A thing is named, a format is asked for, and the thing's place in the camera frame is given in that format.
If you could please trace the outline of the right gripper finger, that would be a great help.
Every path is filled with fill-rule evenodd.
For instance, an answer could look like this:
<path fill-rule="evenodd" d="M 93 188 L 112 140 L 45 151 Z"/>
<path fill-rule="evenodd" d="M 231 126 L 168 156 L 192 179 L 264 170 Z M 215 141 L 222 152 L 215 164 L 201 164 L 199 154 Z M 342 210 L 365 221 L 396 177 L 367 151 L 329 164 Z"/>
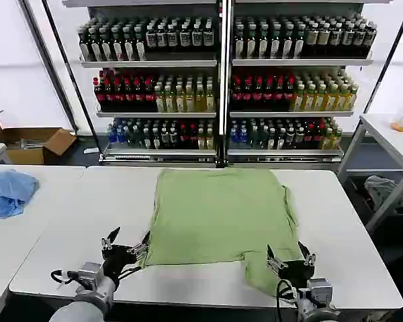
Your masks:
<path fill-rule="evenodd" d="M 316 261 L 316 254 L 311 252 L 302 242 L 298 242 L 300 251 L 304 257 L 304 264 L 306 266 L 314 266 Z"/>
<path fill-rule="evenodd" d="M 287 268 L 287 264 L 278 259 L 270 245 L 267 245 L 267 266 L 272 269 L 272 271 L 280 271 Z"/>

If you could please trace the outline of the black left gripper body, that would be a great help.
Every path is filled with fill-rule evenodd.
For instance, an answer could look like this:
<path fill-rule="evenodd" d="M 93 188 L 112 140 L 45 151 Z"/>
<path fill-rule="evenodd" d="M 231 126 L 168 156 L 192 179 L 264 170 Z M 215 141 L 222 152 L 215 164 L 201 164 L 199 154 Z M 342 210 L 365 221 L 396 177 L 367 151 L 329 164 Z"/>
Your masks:
<path fill-rule="evenodd" d="M 125 266 L 135 264 L 137 258 L 131 249 L 130 246 L 112 245 L 111 249 L 102 250 L 104 275 L 109 278 L 118 278 Z"/>

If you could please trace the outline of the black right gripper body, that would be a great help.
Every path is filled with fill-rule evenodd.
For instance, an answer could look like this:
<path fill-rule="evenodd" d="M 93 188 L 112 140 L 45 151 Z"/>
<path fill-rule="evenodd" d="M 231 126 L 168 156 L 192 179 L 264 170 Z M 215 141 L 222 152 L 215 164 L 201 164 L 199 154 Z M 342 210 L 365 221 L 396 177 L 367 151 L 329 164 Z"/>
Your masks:
<path fill-rule="evenodd" d="M 305 264 L 304 260 L 292 260 L 284 264 L 279 269 L 280 279 L 288 280 L 293 287 L 307 287 L 307 282 L 315 273 L 315 266 Z"/>

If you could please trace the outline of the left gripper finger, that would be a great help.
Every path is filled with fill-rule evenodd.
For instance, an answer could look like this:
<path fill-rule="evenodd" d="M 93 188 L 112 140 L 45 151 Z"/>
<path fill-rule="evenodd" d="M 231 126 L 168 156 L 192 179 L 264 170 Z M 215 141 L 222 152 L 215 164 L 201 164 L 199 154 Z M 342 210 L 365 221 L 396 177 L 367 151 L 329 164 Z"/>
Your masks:
<path fill-rule="evenodd" d="M 143 256 L 148 251 L 150 239 L 150 231 L 146 233 L 142 241 L 127 250 L 128 253 L 134 256 Z"/>
<path fill-rule="evenodd" d="M 114 241 L 117 238 L 119 232 L 120 232 L 120 227 L 117 227 L 116 229 L 111 231 L 107 237 L 103 237 L 101 239 L 102 250 L 111 250 L 112 249 Z"/>

